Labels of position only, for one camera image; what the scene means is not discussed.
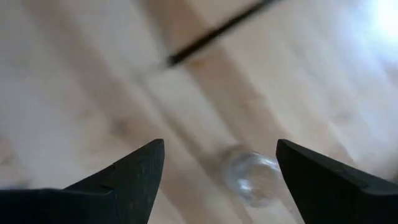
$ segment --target wooden floor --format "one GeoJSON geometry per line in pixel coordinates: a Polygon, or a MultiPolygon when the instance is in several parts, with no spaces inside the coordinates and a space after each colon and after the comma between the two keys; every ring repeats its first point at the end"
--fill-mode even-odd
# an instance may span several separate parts
{"type": "Polygon", "coordinates": [[[280,0],[176,67],[165,59],[254,0],[0,0],[0,186],[66,187],[166,142],[157,223],[302,223],[220,185],[236,145],[287,138],[398,174],[398,3],[280,0]]]}

